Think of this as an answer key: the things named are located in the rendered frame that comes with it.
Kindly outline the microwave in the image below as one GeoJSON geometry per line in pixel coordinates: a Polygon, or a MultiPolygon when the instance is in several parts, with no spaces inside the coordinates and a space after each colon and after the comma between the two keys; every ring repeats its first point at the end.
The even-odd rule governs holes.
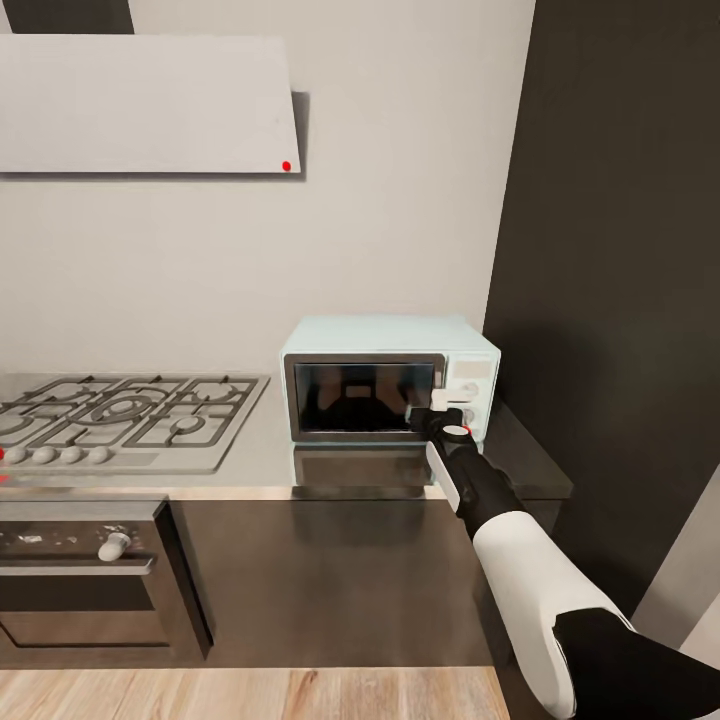
{"type": "Polygon", "coordinates": [[[428,441],[405,421],[433,389],[465,389],[484,441],[501,351],[458,315],[305,315],[279,353],[291,442],[428,441]]]}

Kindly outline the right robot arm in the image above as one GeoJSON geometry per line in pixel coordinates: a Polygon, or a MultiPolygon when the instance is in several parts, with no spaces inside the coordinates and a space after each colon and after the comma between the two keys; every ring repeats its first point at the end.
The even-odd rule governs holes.
{"type": "Polygon", "coordinates": [[[635,633],[621,610],[525,512],[462,426],[465,389],[407,405],[427,463],[465,530],[520,670],[557,720],[720,720],[720,670],[635,633]]]}

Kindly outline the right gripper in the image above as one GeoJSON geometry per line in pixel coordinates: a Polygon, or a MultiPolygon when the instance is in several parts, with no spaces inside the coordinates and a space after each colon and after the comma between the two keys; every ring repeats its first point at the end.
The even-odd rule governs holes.
{"type": "Polygon", "coordinates": [[[449,419],[449,421],[455,421],[462,423],[463,412],[461,409],[448,408],[447,411],[433,411],[428,407],[411,407],[407,405],[405,411],[405,421],[409,423],[409,429],[412,432],[425,432],[431,426],[433,421],[437,419],[449,419]]]}

